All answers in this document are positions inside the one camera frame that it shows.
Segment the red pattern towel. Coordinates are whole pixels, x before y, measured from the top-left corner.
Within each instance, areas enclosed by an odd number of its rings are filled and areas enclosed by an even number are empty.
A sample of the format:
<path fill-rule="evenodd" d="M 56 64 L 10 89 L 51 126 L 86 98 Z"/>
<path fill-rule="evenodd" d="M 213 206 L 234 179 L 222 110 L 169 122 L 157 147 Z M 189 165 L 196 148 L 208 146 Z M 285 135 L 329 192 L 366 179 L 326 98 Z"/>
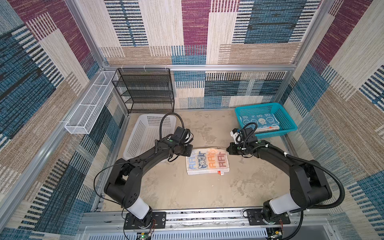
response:
<path fill-rule="evenodd" d="M 222 148 L 193 149 L 186 157 L 188 175 L 219 174 L 218 171 L 230 171 L 227 152 Z"/>

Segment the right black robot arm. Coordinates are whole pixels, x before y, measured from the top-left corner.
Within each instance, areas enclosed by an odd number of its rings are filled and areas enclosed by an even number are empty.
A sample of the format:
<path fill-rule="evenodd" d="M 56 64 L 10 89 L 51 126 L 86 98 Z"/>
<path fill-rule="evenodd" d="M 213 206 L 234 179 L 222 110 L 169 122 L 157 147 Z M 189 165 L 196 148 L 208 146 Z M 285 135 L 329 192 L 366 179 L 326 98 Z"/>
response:
<path fill-rule="evenodd" d="M 332 209 L 341 205 L 346 193 L 335 174 L 315 160 L 295 157 L 268 141 L 258 140 L 256 123 L 233 129 L 227 152 L 230 155 L 256 157 L 279 168 L 290 178 L 287 194 L 264 202 L 261 216 L 266 224 L 274 224 L 288 212 L 306 209 Z"/>

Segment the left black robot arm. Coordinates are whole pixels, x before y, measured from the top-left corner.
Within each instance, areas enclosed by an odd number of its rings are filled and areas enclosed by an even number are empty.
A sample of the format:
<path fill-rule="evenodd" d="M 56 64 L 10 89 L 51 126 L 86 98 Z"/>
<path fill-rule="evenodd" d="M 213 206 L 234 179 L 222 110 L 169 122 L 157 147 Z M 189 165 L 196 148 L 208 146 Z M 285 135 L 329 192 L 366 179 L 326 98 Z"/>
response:
<path fill-rule="evenodd" d="M 176 128 L 173 134 L 163 136 L 163 122 L 168 116 L 177 117 L 182 126 Z M 104 193 L 111 202 L 120 205 L 142 228 L 148 227 L 153 220 L 153 210 L 140 198 L 143 176 L 163 160 L 172 162 L 179 156 L 190 157 L 193 149 L 191 142 L 193 134 L 187 128 L 181 116 L 177 113 L 167 113 L 160 121 L 159 140 L 155 146 L 143 154 L 124 160 L 116 161 L 104 186 Z"/>

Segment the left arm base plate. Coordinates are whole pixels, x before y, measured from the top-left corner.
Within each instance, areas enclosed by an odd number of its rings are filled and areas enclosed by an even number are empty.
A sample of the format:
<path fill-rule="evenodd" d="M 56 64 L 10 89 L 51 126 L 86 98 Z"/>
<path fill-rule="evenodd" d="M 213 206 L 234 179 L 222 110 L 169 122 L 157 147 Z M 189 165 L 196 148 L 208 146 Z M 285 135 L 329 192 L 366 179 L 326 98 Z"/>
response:
<path fill-rule="evenodd" d="M 127 213 L 125 217 L 124 230 L 149 230 L 149 229 L 164 229 L 166 226 L 166 212 L 151 212 L 140 220 L 132 213 Z"/>

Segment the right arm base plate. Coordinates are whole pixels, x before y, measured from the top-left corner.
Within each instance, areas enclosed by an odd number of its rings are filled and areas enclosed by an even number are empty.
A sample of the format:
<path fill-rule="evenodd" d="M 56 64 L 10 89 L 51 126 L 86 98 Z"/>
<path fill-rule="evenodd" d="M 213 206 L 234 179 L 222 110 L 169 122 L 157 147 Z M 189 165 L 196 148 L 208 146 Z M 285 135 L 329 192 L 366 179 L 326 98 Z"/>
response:
<path fill-rule="evenodd" d="M 251 226 L 288 225 L 291 223 L 287 213 L 277 215 L 268 208 L 245 209 L 242 214 Z"/>

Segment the blue bunny pattern towel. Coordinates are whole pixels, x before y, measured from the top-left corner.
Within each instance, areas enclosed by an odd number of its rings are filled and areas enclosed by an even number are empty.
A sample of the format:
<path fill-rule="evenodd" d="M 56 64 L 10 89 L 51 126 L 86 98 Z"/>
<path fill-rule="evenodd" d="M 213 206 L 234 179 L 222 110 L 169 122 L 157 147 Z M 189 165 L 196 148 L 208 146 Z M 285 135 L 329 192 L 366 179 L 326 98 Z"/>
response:
<path fill-rule="evenodd" d="M 266 133 L 280 130 L 280 122 L 273 114 L 250 114 L 240 116 L 242 126 L 249 123 L 256 123 L 257 129 L 255 133 Z"/>

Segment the white plastic laundry basket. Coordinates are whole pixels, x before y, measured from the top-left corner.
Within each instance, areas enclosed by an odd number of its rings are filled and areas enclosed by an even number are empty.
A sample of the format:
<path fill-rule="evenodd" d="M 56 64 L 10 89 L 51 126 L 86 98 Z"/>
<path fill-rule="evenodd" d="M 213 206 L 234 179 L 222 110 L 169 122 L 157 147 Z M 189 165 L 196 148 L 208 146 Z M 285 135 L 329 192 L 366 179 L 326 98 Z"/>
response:
<path fill-rule="evenodd" d="M 155 146 L 159 140 L 160 123 L 164 114 L 142 114 L 138 117 L 135 126 L 123 153 L 123 158 L 129 160 Z"/>

